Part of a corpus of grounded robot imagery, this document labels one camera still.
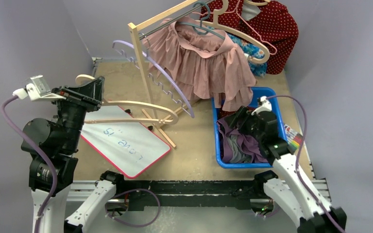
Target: purple clothing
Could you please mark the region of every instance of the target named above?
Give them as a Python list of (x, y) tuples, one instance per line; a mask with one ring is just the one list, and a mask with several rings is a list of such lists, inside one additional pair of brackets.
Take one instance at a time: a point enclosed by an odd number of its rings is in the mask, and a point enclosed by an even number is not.
[(231, 135), (237, 135), (237, 145), (241, 152), (244, 154), (248, 154), (252, 157), (251, 163), (267, 163), (267, 159), (262, 157), (258, 142), (249, 135), (243, 135), (238, 132), (236, 129), (229, 128), (228, 124), (225, 121), (225, 118), (221, 118), (217, 121), (218, 124), (218, 131), (222, 134), (222, 142), (223, 142), (223, 158), (222, 161), (224, 163), (229, 163), (233, 157), (234, 152), (228, 143), (227, 138), (229, 138)]

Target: blue patterned fabric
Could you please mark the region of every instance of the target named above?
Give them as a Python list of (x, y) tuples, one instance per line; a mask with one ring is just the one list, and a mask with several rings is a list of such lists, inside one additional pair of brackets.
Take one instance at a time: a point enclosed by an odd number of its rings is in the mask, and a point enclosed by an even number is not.
[[(258, 59), (261, 59), (264, 57), (264, 51), (262, 51), (257, 46), (247, 43), (232, 34), (228, 33), (228, 36), (231, 38), (231, 40), (234, 43), (238, 44), (241, 47), (244, 53), (250, 55), (251, 57), (258, 58)], [(267, 63), (254, 64), (252, 62), (248, 62), (248, 64), (250, 65), (252, 73), (256, 76), (264, 77), (265, 74), (267, 73)]]

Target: colorful label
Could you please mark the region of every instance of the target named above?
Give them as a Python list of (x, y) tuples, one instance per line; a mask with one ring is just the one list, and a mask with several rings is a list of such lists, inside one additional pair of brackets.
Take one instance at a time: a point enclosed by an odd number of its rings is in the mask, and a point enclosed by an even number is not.
[(303, 136), (287, 124), (284, 124), (284, 129), (289, 146), (294, 150), (298, 149)]

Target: blue hanger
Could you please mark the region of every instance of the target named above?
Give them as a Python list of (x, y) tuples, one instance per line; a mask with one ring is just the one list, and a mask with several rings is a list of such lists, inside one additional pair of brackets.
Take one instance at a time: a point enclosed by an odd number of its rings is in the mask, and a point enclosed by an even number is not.
[[(197, 6), (197, 5), (204, 6), (204, 7), (206, 8), (207, 12), (208, 12), (208, 15), (207, 15), (207, 16), (205, 16), (205, 17), (203, 17), (203, 18), (200, 19), (200, 24), (199, 24), (199, 26), (196, 25), (196, 24), (193, 24), (193, 23), (186, 23), (186, 22), (178, 22), (178, 23), (179, 23), (179, 24), (183, 24), (183, 25), (189, 25), (189, 26), (192, 26), (193, 29), (194, 29), (194, 31), (195, 31), (198, 35), (206, 35), (206, 34), (208, 34), (208, 33), (212, 33), (212, 34), (216, 35), (217, 37), (219, 37), (219, 38), (225, 40), (225, 37), (224, 37), (224, 36), (220, 35), (219, 33), (214, 32), (213, 30), (211, 30), (211, 29), (209, 29), (209, 28), (206, 28), (206, 27), (203, 27), (203, 26), (202, 26), (203, 21), (206, 20), (206, 19), (208, 19), (208, 18), (210, 17), (211, 10), (209, 9), (209, 6), (208, 6), (206, 3), (204, 3), (204, 2), (198, 1), (198, 2), (196, 2), (196, 3), (194, 4), (194, 7)], [(204, 32), (204, 33), (203, 33), (203, 32), (200, 32), (200, 31), (197, 30), (197, 28), (199, 28), (199, 29), (201, 29), (201, 30), (204, 30), (205, 32)]]

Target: wooden tabletop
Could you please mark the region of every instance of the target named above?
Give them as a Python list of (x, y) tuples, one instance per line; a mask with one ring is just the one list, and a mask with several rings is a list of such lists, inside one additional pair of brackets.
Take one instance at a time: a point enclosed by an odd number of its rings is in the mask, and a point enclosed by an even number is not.
[[(102, 62), (99, 64), (96, 76), (105, 77), (104, 97), (109, 100), (147, 101), (142, 78), (139, 70), (132, 63)], [(160, 82), (166, 84), (165, 89), (171, 87), (164, 77)], [(285, 74), (267, 75), (258, 78), (257, 86), (272, 88), (278, 95), (289, 95)], [(175, 110), (175, 104), (169, 96), (165, 95), (160, 87), (151, 82), (154, 104), (162, 105)], [(293, 129), (299, 131), (299, 122), (294, 104), (290, 99), (279, 98), (279, 107), (283, 121)], [(166, 125), (162, 129), (176, 144), (169, 154), (144, 171), (138, 180), (251, 180), (254, 175), (266, 169), (224, 169), (215, 160), (214, 126), (212, 106), (210, 100), (201, 100), (193, 105), (195, 118), (185, 113), (179, 115), (179, 122), (175, 125)], [(140, 109), (131, 109), (134, 117), (145, 117)], [(80, 140), (79, 159), (75, 170), (75, 180), (98, 180), (106, 170), (117, 170), (101, 155), (91, 148), (85, 141)], [(306, 152), (303, 150), (301, 167), (307, 176), (312, 179), (312, 172)]]

